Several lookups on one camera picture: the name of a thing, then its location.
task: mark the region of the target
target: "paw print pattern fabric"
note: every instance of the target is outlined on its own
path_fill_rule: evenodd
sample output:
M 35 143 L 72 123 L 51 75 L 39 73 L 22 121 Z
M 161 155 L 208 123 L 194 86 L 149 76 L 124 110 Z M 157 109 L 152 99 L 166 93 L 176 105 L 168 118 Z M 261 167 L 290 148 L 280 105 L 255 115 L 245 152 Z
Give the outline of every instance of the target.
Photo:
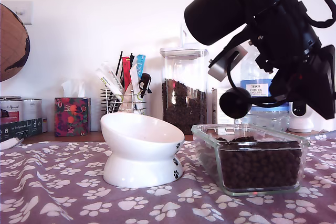
M 107 184 L 111 150 L 98 142 L 41 142 L 0 152 L 2 223 L 335 223 L 336 136 L 311 140 L 295 193 L 225 195 L 197 160 L 193 142 L 177 144 L 176 181 L 150 188 Z

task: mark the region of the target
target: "kibble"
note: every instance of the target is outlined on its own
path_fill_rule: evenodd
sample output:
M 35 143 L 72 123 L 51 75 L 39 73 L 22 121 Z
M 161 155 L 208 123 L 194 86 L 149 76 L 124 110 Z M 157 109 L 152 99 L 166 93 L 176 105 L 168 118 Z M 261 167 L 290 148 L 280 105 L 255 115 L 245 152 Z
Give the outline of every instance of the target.
M 232 141 L 219 137 L 217 140 L 227 147 L 219 151 L 223 182 L 227 188 L 290 187 L 296 184 L 302 155 L 298 142 L 257 142 L 252 136 Z M 254 150 L 241 150 L 241 142 L 251 142 L 250 147 Z M 244 144 L 244 148 L 249 148 L 249 144 Z
M 206 124 L 206 94 L 172 79 L 162 83 L 163 120 L 191 135 L 195 124 Z

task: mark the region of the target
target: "white wall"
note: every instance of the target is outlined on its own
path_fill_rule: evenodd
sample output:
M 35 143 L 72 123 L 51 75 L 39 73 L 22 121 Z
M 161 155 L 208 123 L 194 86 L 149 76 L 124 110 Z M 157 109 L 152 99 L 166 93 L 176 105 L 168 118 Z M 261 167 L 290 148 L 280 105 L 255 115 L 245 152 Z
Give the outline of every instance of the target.
M 117 64 L 120 51 L 145 54 L 145 72 L 152 78 L 148 113 L 161 118 L 161 57 L 159 49 L 176 46 L 185 7 L 193 0 L 31 0 L 33 24 L 28 25 L 32 49 L 19 74 L 1 83 L 1 95 L 43 98 L 43 111 L 54 128 L 54 97 L 62 96 L 60 84 L 68 79 L 86 82 L 92 97 L 92 130 L 99 129 L 102 84 L 93 71 L 102 61 Z M 314 19 L 330 13 L 322 0 L 303 0 Z M 323 44 L 336 45 L 336 25 L 318 30 Z M 232 35 L 207 47 L 214 58 Z M 239 69 L 234 77 L 238 78 Z M 209 90 L 224 86 L 209 77 Z M 316 129 L 334 128 L 316 117 Z

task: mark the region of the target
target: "floral tissue box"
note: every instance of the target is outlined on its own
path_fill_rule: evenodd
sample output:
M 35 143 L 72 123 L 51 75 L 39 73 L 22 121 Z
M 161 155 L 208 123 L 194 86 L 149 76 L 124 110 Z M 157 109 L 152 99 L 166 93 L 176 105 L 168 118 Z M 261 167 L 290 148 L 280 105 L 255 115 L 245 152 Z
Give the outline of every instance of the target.
M 90 131 L 91 98 L 55 98 L 55 136 L 85 136 Z

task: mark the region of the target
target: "glass container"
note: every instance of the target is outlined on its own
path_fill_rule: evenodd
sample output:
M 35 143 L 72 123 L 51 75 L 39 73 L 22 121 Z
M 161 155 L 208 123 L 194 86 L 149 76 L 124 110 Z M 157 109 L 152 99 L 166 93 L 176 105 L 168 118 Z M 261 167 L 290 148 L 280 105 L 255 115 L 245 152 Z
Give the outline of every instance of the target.
M 194 125 L 192 132 L 197 159 L 226 194 L 300 188 L 309 146 L 304 137 L 250 124 Z

